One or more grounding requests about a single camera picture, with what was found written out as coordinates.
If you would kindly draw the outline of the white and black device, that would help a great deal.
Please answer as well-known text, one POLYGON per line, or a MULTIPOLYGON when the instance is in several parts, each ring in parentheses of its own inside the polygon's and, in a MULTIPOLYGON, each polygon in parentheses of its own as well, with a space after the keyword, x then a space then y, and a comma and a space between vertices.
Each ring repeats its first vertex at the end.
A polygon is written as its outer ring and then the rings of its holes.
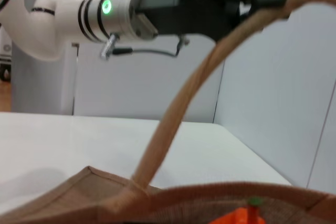
POLYGON ((12 68, 12 40, 5 31, 0 27, 0 80, 10 82, 12 68))

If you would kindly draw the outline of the orange toy fruit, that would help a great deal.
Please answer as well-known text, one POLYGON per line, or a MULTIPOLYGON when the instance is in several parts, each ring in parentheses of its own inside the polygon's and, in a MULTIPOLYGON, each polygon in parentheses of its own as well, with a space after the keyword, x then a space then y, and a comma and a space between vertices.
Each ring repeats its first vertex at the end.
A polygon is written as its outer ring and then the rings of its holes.
POLYGON ((260 206, 262 204, 263 200, 260 197, 252 197, 247 201, 246 207, 239 207, 208 224, 266 224, 260 216, 260 206))

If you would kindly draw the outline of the brown jute handbag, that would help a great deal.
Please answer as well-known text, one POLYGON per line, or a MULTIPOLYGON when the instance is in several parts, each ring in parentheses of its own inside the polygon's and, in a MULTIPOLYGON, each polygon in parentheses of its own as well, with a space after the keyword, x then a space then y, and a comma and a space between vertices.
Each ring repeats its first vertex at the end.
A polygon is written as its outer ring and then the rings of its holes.
POLYGON ((208 224, 260 197, 266 224, 336 224, 336 195, 268 183, 225 182, 157 189, 150 182, 163 163, 182 118, 211 73, 254 33, 267 27, 272 9, 336 0, 287 0, 262 9, 217 43, 176 95, 134 174, 125 179, 87 166, 39 198, 0 215, 0 224, 208 224))

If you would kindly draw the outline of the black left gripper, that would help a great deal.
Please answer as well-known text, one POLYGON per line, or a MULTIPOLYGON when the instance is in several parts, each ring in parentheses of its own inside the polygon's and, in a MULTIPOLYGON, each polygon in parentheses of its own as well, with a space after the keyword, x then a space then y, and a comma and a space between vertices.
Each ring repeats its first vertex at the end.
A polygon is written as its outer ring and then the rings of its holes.
MULTIPOLYGON (((219 41, 243 20, 239 6, 256 0, 140 0, 137 14, 145 15, 158 35, 200 34, 219 41)), ((258 7, 282 7, 287 0, 258 0, 258 7)), ((287 20, 288 9, 272 9, 272 20, 287 20)))

